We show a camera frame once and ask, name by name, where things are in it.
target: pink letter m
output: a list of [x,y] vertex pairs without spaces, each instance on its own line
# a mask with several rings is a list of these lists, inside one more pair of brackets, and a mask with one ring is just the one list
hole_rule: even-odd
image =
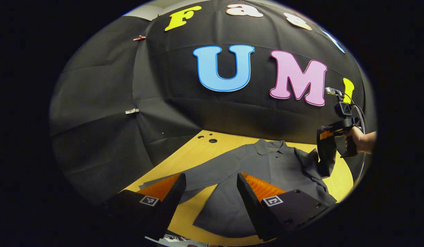
[[271,52],[271,56],[278,63],[276,86],[270,90],[272,97],[285,99],[291,96],[291,93],[287,90],[287,82],[290,78],[296,100],[300,100],[309,86],[309,93],[305,96],[305,101],[311,105],[322,106],[325,104],[323,88],[325,86],[325,72],[328,70],[325,64],[311,60],[305,72],[302,73],[293,54],[283,50],[274,50]]

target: wooden table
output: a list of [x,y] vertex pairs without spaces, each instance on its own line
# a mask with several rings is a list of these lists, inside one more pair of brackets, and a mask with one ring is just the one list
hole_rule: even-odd
[[[211,143],[209,142],[209,139],[216,139],[218,142]],[[125,189],[137,192],[139,190],[139,186],[147,181],[183,172],[184,170],[203,164],[204,162],[209,161],[210,159],[227,151],[233,150],[244,144],[253,144],[258,140],[259,139],[257,138],[234,136],[231,134],[203,130],[183,145],[183,147],[180,147],[180,149],[174,152],[166,160],[162,161],[162,163],[154,167],[151,171],[127,186]],[[297,149],[303,150],[307,153],[317,148],[315,144],[286,143],[288,147],[296,147]],[[352,189],[353,179],[351,172],[344,159],[340,158],[340,154],[338,152],[331,176],[323,179],[323,181],[327,185],[330,194],[337,199],[338,202],[343,200]],[[186,238],[207,244],[245,246],[263,243],[257,235],[244,238],[228,238],[210,233],[192,225],[216,186],[217,185],[206,187],[192,199],[179,204],[173,219],[169,224],[168,230],[181,236],[185,236]]]

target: shirt collar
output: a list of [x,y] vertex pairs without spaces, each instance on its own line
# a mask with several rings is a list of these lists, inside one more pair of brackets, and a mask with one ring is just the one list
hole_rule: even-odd
[[271,153],[272,151],[268,150],[267,147],[277,147],[279,148],[279,152],[283,154],[291,154],[294,153],[293,148],[288,147],[285,141],[276,141],[276,142],[266,142],[264,139],[259,139],[255,143],[255,147],[257,152],[260,155],[264,155],[267,153]]

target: blue letter u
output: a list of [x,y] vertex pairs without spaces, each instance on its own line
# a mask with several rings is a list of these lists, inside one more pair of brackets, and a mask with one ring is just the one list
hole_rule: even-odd
[[234,78],[225,79],[218,75],[217,55],[221,47],[206,46],[193,51],[198,60],[198,77],[201,84],[213,91],[235,91],[242,89],[250,80],[250,53],[255,49],[250,45],[232,45],[229,50],[235,53],[237,74]]

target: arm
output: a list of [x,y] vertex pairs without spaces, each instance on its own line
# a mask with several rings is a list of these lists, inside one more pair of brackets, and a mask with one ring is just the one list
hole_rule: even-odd
[[357,127],[353,127],[348,132],[343,134],[344,136],[352,136],[355,145],[357,146],[357,152],[371,154],[374,149],[375,142],[377,140],[377,132],[364,134]]

